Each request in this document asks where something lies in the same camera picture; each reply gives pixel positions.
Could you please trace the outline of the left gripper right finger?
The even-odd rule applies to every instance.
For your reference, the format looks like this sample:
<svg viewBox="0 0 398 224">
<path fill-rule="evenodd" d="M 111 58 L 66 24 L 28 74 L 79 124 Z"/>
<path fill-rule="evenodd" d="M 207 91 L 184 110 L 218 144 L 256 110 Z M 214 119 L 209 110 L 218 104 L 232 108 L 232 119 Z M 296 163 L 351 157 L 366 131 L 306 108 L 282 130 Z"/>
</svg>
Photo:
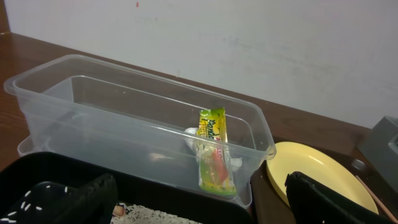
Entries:
<svg viewBox="0 0 398 224">
<path fill-rule="evenodd" d="M 301 172 L 287 175 L 285 186 L 297 224 L 393 224 Z"/>
</svg>

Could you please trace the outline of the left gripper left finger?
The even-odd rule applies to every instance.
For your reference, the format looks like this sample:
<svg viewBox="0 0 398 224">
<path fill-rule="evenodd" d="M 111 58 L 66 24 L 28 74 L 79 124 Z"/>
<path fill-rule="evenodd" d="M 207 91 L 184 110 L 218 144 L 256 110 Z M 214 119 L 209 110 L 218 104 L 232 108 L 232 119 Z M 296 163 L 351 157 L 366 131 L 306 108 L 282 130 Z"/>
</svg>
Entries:
<svg viewBox="0 0 398 224">
<path fill-rule="evenodd" d="M 86 224 L 111 222 L 118 188 L 110 174 L 101 175 L 79 188 L 41 182 L 13 202 L 2 202 L 1 223 Z"/>
</svg>

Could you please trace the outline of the yellow plate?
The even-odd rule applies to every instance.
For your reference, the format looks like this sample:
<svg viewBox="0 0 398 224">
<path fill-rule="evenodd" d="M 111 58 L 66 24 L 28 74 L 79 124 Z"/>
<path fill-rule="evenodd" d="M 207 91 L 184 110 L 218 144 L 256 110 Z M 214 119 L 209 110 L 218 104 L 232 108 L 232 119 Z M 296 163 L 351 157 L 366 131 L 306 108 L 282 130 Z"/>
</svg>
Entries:
<svg viewBox="0 0 398 224">
<path fill-rule="evenodd" d="M 271 185 L 288 203 L 285 180 L 295 171 L 301 172 L 358 205 L 378 214 L 376 203 L 362 183 L 344 166 L 330 156 L 304 144 L 278 142 L 276 155 L 266 161 Z"/>
</svg>

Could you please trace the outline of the green snack wrapper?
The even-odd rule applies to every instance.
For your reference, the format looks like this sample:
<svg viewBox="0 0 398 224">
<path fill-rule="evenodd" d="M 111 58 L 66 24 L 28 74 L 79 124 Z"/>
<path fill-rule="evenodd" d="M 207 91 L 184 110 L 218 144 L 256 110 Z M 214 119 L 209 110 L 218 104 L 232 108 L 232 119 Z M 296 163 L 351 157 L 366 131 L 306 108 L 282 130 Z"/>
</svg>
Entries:
<svg viewBox="0 0 398 224">
<path fill-rule="evenodd" d="M 201 110 L 197 135 L 223 143 L 228 142 L 224 108 Z M 209 193 L 234 196 L 237 194 L 229 151 L 224 146 L 195 143 L 199 165 L 199 187 Z"/>
</svg>

